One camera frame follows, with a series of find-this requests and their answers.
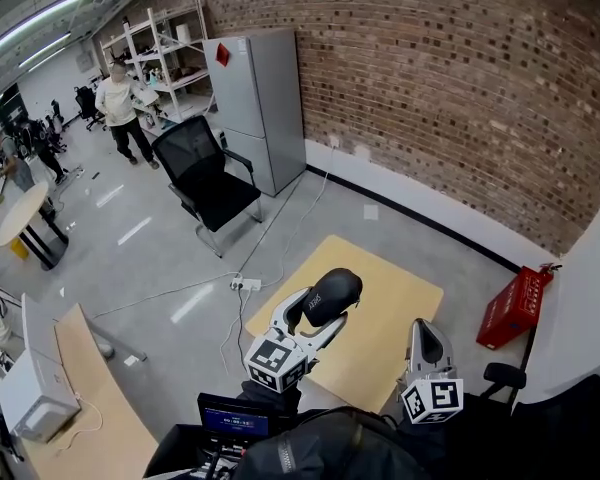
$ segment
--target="small screen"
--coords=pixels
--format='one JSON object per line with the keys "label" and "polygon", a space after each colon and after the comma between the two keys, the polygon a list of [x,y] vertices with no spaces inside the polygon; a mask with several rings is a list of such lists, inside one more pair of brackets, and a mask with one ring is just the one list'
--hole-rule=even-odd
{"label": "small screen", "polygon": [[224,434],[269,435],[269,419],[266,416],[217,409],[204,409],[204,426],[208,430]]}

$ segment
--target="round table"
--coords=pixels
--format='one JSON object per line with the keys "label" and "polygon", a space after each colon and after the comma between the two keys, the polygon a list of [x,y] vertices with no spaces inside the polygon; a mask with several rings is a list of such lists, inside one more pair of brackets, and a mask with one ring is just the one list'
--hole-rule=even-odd
{"label": "round table", "polygon": [[[9,245],[14,238],[20,236],[31,252],[40,258],[44,270],[51,270],[58,264],[69,243],[69,238],[58,229],[58,226],[53,223],[49,215],[40,210],[48,193],[49,184],[46,181],[31,187],[13,205],[0,225],[0,247]],[[54,246],[53,243],[50,245],[45,244],[29,225],[36,212],[40,213],[51,230],[58,236],[61,242],[59,245]],[[25,230],[31,235],[33,241],[38,243],[42,250],[34,245],[29,236],[25,234]]]}

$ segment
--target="black table base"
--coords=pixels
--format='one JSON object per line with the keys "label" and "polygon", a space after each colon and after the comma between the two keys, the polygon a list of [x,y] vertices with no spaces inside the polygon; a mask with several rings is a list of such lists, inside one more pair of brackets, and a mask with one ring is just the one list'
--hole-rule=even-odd
{"label": "black table base", "polygon": [[30,225],[25,228],[28,235],[23,231],[20,233],[20,238],[31,252],[40,259],[42,269],[51,270],[60,262],[62,256],[64,256],[67,245],[69,244],[69,238],[60,231],[58,226],[54,224],[44,211],[40,211],[40,215],[42,215],[42,218],[58,238],[54,238],[49,244],[46,244]]}

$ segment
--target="gray refrigerator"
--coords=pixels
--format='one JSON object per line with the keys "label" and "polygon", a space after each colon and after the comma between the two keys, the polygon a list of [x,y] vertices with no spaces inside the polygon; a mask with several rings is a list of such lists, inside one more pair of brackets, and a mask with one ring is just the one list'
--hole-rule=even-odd
{"label": "gray refrigerator", "polygon": [[[251,160],[256,186],[275,196],[306,167],[293,29],[259,29],[203,45],[227,146]],[[228,51],[226,65],[220,45]],[[234,164],[251,182],[246,168]]]}

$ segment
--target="chair armrest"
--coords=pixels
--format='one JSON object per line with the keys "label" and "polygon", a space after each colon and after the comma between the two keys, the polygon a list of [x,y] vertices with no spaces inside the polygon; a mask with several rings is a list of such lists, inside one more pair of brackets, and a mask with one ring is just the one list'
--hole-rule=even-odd
{"label": "chair armrest", "polygon": [[249,173],[253,174],[253,164],[251,163],[251,160],[247,160],[245,157],[240,156],[238,153],[234,153],[233,151],[229,151],[228,149],[223,149],[222,151],[224,151],[224,154],[228,157],[237,160],[241,164],[244,164]]}
{"label": "chair armrest", "polygon": [[178,187],[176,187],[173,183],[169,183],[169,188],[171,189],[171,192],[173,192],[175,195],[177,195],[178,198],[184,204],[191,207],[191,209],[193,211],[196,211],[196,204],[193,202],[193,199],[191,199],[188,195],[186,195],[182,190],[180,190]]}
{"label": "chair armrest", "polygon": [[503,363],[489,363],[484,379],[514,389],[524,389],[527,385],[527,375],[520,368]]}

